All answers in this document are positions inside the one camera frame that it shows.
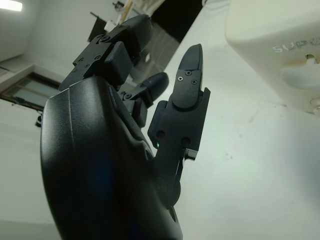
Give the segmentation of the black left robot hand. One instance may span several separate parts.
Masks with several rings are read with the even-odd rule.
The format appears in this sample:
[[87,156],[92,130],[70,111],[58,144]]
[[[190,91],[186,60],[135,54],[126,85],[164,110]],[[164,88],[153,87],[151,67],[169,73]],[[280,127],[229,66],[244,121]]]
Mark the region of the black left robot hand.
[[152,36],[148,15],[96,36],[50,97],[41,123],[47,201],[64,240],[181,240],[175,212],[185,160],[199,151],[210,91],[200,44],[184,54],[147,135],[147,110],[169,84],[157,73],[120,92]]

